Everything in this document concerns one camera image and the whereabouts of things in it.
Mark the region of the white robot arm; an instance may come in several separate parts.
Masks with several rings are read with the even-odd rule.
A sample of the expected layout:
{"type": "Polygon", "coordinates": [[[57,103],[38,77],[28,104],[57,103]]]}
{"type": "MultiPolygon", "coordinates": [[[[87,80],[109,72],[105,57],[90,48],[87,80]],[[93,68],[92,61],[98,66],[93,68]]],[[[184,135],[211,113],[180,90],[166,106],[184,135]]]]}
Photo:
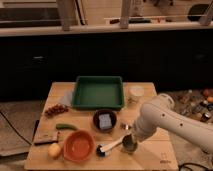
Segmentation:
{"type": "Polygon", "coordinates": [[[143,103],[133,123],[133,137],[144,141],[160,127],[199,146],[205,152],[213,153],[213,125],[182,116],[174,112],[173,108],[174,100],[168,94],[159,94],[143,103]]]}

